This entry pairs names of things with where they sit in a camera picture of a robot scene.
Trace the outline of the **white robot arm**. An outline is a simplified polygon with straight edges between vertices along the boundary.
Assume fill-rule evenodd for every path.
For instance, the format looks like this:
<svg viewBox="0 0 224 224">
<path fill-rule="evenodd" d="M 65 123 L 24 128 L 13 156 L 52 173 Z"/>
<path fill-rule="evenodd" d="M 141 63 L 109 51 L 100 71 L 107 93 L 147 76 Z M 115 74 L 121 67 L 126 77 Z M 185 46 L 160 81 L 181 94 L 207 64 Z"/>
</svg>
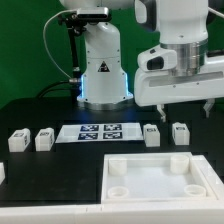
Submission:
<svg viewBox="0 0 224 224">
<path fill-rule="evenodd" d="M 224 56 L 207 55 L 206 20 L 214 0 L 60 0 L 89 14 L 96 7 L 135 9 L 139 24 L 160 33 L 159 44 L 138 56 L 134 96 L 139 106 L 224 97 Z"/>
</svg>

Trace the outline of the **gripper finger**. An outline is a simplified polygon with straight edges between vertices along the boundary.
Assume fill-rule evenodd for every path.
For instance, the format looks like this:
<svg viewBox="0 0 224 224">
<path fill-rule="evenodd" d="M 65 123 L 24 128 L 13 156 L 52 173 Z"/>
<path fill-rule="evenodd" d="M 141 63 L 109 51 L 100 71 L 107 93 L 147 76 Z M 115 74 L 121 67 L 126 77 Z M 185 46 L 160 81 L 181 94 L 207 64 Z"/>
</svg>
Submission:
<svg viewBox="0 0 224 224">
<path fill-rule="evenodd" d="M 166 122 L 166 113 L 164 112 L 164 105 L 163 104 L 157 105 L 157 111 L 160 114 L 161 121 Z"/>
<path fill-rule="evenodd" d="M 206 103 L 203 107 L 206 117 L 209 117 L 210 111 L 211 111 L 212 107 L 214 106 L 214 104 L 215 104 L 215 99 L 214 98 L 206 100 Z"/>
</svg>

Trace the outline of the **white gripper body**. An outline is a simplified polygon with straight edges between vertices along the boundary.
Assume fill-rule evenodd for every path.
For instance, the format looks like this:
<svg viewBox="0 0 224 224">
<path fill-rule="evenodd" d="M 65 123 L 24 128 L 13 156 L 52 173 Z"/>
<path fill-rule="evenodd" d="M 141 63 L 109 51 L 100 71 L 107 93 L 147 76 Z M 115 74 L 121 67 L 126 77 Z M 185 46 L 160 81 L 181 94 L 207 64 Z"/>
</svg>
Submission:
<svg viewBox="0 0 224 224">
<path fill-rule="evenodd" d="M 224 97 L 224 56 L 205 57 L 192 76 L 174 76 L 175 50 L 156 46 L 138 55 L 134 97 L 139 106 L 170 104 Z"/>
</svg>

